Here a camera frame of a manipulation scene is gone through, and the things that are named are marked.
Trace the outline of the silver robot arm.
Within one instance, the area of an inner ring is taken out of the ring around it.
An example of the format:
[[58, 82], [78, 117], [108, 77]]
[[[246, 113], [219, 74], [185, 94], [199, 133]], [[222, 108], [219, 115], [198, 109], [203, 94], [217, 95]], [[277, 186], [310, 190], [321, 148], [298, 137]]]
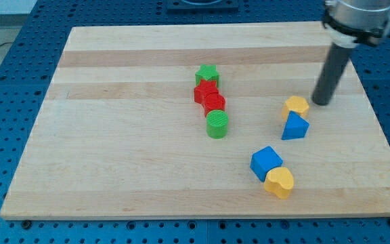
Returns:
[[325, 0], [322, 25], [339, 47], [376, 47], [390, 31], [390, 0]]

